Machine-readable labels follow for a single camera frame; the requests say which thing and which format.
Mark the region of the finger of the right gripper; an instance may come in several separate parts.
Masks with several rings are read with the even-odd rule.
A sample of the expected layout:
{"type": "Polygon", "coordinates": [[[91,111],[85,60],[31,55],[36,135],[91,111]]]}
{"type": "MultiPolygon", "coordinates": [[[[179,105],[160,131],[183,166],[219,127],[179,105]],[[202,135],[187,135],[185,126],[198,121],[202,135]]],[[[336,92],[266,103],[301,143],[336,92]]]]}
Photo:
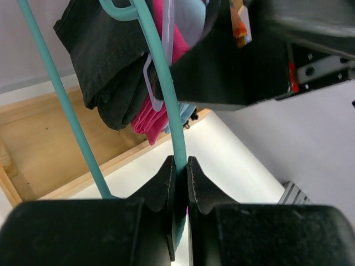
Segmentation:
{"type": "Polygon", "coordinates": [[[354,1],[244,1],[253,34],[354,59],[354,1]]]}
{"type": "Polygon", "coordinates": [[[179,102],[237,110],[291,91],[286,43],[265,33],[238,47],[228,1],[210,1],[197,44],[170,67],[179,102]]]}

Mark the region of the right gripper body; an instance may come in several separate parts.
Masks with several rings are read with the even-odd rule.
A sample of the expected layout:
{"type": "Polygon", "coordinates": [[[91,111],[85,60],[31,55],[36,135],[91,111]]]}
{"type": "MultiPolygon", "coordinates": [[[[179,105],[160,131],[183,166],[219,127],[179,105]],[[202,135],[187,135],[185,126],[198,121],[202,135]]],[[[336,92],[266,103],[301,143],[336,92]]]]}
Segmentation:
{"type": "Polygon", "coordinates": [[[285,98],[354,80],[354,61],[287,44],[290,88],[285,98]]]}

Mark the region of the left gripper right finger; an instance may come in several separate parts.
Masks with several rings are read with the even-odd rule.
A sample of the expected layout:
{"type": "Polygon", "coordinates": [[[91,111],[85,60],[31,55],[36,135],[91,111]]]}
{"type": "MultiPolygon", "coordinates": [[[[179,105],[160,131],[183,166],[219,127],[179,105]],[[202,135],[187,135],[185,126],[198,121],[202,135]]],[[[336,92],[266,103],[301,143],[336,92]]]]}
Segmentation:
{"type": "Polygon", "coordinates": [[[354,230],[338,209],[238,203],[197,158],[186,168],[191,265],[354,264],[354,230]]]}

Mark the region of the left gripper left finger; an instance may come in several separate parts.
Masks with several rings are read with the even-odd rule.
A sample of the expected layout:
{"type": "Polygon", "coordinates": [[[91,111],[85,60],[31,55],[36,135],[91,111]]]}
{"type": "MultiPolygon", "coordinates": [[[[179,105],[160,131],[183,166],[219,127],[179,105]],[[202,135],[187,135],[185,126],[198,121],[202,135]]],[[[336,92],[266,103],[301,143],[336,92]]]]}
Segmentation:
{"type": "Polygon", "coordinates": [[[169,156],[125,199],[19,204],[1,229],[2,265],[170,265],[176,167],[169,156]]]}

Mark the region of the teal hanger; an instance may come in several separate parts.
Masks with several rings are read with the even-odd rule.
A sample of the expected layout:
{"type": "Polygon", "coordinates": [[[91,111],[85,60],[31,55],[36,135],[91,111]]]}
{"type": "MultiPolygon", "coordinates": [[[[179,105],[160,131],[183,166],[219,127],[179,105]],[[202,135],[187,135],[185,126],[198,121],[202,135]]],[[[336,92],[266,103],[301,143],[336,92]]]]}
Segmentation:
{"type": "MultiPolygon", "coordinates": [[[[77,116],[69,101],[58,71],[53,63],[52,56],[40,32],[36,19],[27,1],[18,2],[21,11],[27,21],[31,34],[37,45],[42,61],[47,69],[53,87],[59,98],[63,111],[68,119],[72,132],[90,169],[98,191],[104,200],[113,199],[110,189],[103,177],[92,150],[87,142],[87,138],[79,124],[77,116]]],[[[173,80],[170,74],[168,61],[166,59],[163,45],[160,41],[155,23],[145,1],[131,1],[130,6],[124,8],[115,7],[112,1],[100,1],[103,10],[118,21],[138,20],[147,42],[151,57],[153,59],[156,72],[158,74],[166,110],[171,128],[171,139],[173,143],[174,161],[177,175],[181,176],[187,165],[187,155],[184,133],[182,130],[178,101],[175,94],[173,80]]]]}

